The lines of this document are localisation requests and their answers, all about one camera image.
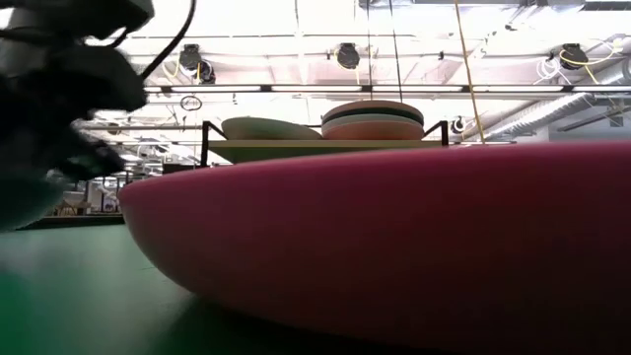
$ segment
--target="yellow cable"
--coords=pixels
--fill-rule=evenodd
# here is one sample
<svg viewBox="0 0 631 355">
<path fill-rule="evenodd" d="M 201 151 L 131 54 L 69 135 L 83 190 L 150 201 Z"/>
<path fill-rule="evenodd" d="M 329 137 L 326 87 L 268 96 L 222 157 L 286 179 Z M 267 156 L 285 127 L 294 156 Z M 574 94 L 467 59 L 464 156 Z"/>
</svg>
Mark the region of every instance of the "yellow cable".
<svg viewBox="0 0 631 355">
<path fill-rule="evenodd" d="M 565 50 L 565 49 L 561 50 L 561 52 L 559 52 L 559 57 L 560 57 L 561 59 L 563 59 L 564 61 L 566 61 L 566 62 L 570 63 L 570 64 L 574 64 L 574 65 L 595 65 L 595 64 L 600 64 L 600 63 L 602 63 L 602 62 L 604 62 L 604 61 L 607 61 L 607 60 L 611 59 L 611 57 L 613 56 L 613 54 L 615 54 L 615 48 L 613 48 L 613 49 L 611 50 L 611 53 L 609 53 L 609 55 L 607 55 L 605 58 L 603 58 L 603 59 L 601 59 L 601 60 L 594 61 L 594 62 L 577 62 L 577 61 L 574 61 L 574 60 L 566 59 L 566 58 L 563 56 L 563 53 L 565 53 L 565 52 L 566 52 L 566 50 Z"/>
<path fill-rule="evenodd" d="M 167 64 L 165 62 L 162 63 L 162 70 L 168 76 L 170 76 L 172 78 L 176 77 L 177 74 L 179 73 L 179 56 L 177 57 L 177 61 L 175 62 L 175 72 L 174 72 L 174 74 L 170 73 L 169 70 L 167 70 Z"/>
<path fill-rule="evenodd" d="M 464 34 L 462 33 L 462 22 L 460 20 L 460 5 L 457 0 L 454 0 L 456 6 L 457 26 L 460 31 L 460 43 L 462 44 L 462 57 L 464 57 L 464 67 L 466 68 L 466 78 L 469 82 L 469 91 L 471 92 L 471 101 L 473 102 L 473 113 L 475 114 L 475 125 L 480 133 L 480 140 L 482 144 L 486 144 L 486 138 L 484 138 L 484 128 L 480 121 L 480 116 L 477 113 L 477 103 L 475 102 L 475 93 L 473 92 L 473 81 L 471 80 L 471 68 L 469 68 L 469 60 L 467 58 L 466 44 L 464 44 Z"/>
</svg>

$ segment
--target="pink bowl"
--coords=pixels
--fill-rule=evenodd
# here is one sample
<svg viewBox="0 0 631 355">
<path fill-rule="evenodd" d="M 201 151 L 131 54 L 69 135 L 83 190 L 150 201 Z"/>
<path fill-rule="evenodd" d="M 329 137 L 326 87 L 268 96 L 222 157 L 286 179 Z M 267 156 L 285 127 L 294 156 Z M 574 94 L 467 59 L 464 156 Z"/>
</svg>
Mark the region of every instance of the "pink bowl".
<svg viewBox="0 0 631 355">
<path fill-rule="evenodd" d="M 120 201 L 160 270 L 246 314 L 471 354 L 623 354 L 629 162 L 629 143 L 339 155 Z"/>
</svg>

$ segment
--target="green table surface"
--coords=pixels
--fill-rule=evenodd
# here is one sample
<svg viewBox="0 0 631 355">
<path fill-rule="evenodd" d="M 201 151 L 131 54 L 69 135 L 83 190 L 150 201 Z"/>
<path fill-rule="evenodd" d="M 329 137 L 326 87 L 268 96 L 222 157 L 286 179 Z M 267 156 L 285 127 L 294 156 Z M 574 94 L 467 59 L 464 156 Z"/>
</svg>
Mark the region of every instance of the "green table surface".
<svg viewBox="0 0 631 355">
<path fill-rule="evenodd" d="M 181 289 L 125 226 L 0 235 L 0 354 L 439 354 L 314 334 Z"/>
</svg>

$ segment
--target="black cable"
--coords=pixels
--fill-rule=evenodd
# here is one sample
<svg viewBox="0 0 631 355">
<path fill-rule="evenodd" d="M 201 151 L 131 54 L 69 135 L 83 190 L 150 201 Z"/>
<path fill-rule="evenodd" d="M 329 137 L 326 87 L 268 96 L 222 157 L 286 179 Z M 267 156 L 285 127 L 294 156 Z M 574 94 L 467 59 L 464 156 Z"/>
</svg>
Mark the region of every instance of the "black cable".
<svg viewBox="0 0 631 355">
<path fill-rule="evenodd" d="M 151 62 L 151 64 L 149 64 L 147 68 L 145 68 L 145 70 L 140 75 L 143 79 L 147 79 L 151 75 L 151 73 L 154 72 L 154 70 L 158 69 L 158 66 L 162 64 L 165 59 L 167 59 L 171 52 L 174 51 L 177 45 L 184 38 L 184 36 L 188 32 L 188 29 L 190 28 L 190 24 L 193 22 L 193 18 L 195 17 L 196 8 L 197 0 L 190 0 L 190 11 L 188 12 L 186 22 L 182 26 L 181 30 L 179 30 L 179 33 L 174 37 L 174 40 L 172 40 L 171 43 L 169 43 L 169 45 L 167 45 L 167 47 L 156 57 L 156 59 L 154 59 L 154 61 Z"/>
<path fill-rule="evenodd" d="M 120 36 L 115 41 L 113 41 L 112 43 L 110 43 L 110 44 L 108 44 L 106 46 L 108 46 L 110 48 L 116 48 L 119 45 L 121 45 L 127 39 L 127 36 L 129 36 L 129 30 L 127 28 L 125 28 L 125 31 L 122 34 L 120 34 Z"/>
<path fill-rule="evenodd" d="M 394 56 L 396 57 L 396 77 L 398 78 L 398 94 L 403 104 L 403 88 L 401 87 L 401 67 L 398 63 L 398 47 L 396 45 L 396 30 L 394 29 L 394 11 L 392 10 L 392 0 L 389 0 L 390 16 L 392 17 L 392 36 L 394 37 Z"/>
</svg>

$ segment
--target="stacked plates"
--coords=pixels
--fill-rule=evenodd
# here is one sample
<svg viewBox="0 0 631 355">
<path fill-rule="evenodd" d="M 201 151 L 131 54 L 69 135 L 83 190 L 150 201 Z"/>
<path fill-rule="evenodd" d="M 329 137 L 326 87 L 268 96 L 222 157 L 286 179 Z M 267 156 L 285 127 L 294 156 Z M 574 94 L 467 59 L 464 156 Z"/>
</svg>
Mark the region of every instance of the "stacked plates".
<svg viewBox="0 0 631 355">
<path fill-rule="evenodd" d="M 336 107 L 322 118 L 322 135 L 334 140 L 423 139 L 423 114 L 389 101 L 364 101 Z"/>
</svg>

